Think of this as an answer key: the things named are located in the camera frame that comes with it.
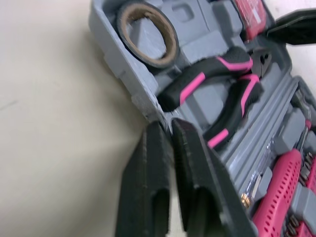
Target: pink and black tool handle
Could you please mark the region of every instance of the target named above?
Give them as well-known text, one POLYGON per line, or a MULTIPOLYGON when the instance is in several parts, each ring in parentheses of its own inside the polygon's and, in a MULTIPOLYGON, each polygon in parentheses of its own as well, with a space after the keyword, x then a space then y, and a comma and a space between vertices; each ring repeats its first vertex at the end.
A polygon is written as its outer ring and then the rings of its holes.
POLYGON ((298 184, 301 163, 301 153, 297 149, 282 155, 276 162, 267 194, 253 217, 260 237, 281 236, 282 225, 298 184))
POLYGON ((205 79, 241 75, 248 72, 252 64, 250 55, 240 47, 232 47, 222 56, 210 57, 194 63, 158 96, 162 110, 174 111, 205 79))
POLYGON ((231 139, 248 107, 259 99, 262 92, 259 78, 255 74, 242 76, 231 86, 224 109, 204 134, 210 148, 221 149, 231 139))

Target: tool case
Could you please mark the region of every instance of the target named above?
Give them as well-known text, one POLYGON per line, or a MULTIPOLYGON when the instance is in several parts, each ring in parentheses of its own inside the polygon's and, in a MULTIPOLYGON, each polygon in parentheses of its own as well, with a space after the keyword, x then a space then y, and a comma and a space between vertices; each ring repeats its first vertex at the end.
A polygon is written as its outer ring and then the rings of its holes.
MULTIPOLYGON (((89 27, 104 53, 104 60, 117 79, 121 80, 131 95, 133 104, 149 121, 158 120, 166 133, 172 132, 171 120, 180 118, 192 123, 203 134, 218 118, 225 105, 232 82, 203 83, 178 109, 164 113, 157 100, 162 92, 182 70, 196 61, 225 53, 231 46, 245 50, 268 47, 272 51, 272 64, 261 80, 264 92, 260 100, 249 109, 247 117, 233 138, 219 151, 239 195, 245 190, 259 158, 269 152, 271 160, 263 175, 255 200, 262 198, 269 185, 269 169, 277 155, 290 151, 299 140, 305 126, 302 111, 291 105, 293 94, 299 87, 306 100, 316 109, 316 101, 301 77, 292 77, 291 59, 285 44, 258 36, 243 42, 242 21, 230 0, 148 0, 160 9, 174 26, 180 46, 179 58, 172 68, 150 72, 124 46, 116 29, 116 14, 127 0, 93 0, 89 27)), ((267 25, 274 19, 265 6, 267 25)), ((146 35, 154 34, 146 24, 133 29, 138 46, 149 53, 159 48, 145 42, 146 35)), ((316 136, 310 131, 304 144, 306 152, 316 153, 316 136)))

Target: plier jaw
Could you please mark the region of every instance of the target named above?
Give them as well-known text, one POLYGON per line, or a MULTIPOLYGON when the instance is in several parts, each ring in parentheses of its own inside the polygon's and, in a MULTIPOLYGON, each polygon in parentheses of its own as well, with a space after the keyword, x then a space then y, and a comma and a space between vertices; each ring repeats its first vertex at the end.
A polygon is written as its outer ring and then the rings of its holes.
POLYGON ((268 48, 255 48, 248 52, 252 58, 253 66, 251 72, 259 77, 263 78, 267 73, 271 62, 272 54, 268 48))
POLYGON ((122 177, 116 237, 165 237, 175 163, 188 237, 255 237, 230 176, 189 122, 174 119, 171 142, 158 122, 143 133, 122 177))

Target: pliers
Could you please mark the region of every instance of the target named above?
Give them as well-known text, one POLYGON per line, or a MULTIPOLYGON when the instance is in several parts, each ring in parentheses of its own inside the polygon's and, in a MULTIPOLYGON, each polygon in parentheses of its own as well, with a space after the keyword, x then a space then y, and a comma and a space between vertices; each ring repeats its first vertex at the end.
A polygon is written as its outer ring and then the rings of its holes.
POLYGON ((271 61, 272 55, 267 48, 256 48, 247 53, 244 49, 234 46, 222 56, 203 59, 185 69, 158 96, 158 101, 165 112, 172 112, 206 79, 212 80, 219 76, 236 78, 221 114, 204 133, 208 146, 218 150, 236 132, 249 106, 259 99, 263 92, 260 79, 267 72, 271 61))
POLYGON ((116 237, 165 237, 174 163, 183 229, 188 237, 255 237, 230 176, 197 129, 172 121, 144 131, 122 176, 116 237))

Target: tape roll cardboard core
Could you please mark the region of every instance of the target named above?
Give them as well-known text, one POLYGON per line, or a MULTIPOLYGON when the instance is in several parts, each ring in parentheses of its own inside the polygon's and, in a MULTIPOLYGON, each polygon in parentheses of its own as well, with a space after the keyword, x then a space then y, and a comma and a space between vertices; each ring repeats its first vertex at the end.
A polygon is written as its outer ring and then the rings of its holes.
POLYGON ((145 64, 163 68, 174 63, 179 53, 179 41, 175 29, 173 28, 167 17, 156 7, 142 2, 132 3, 123 6, 118 15, 118 32, 125 43, 126 47, 145 64), (127 32, 128 24, 137 21, 142 18, 148 18, 160 31, 165 46, 166 52, 160 59, 154 59, 148 57, 141 52, 137 46, 132 42, 127 32))

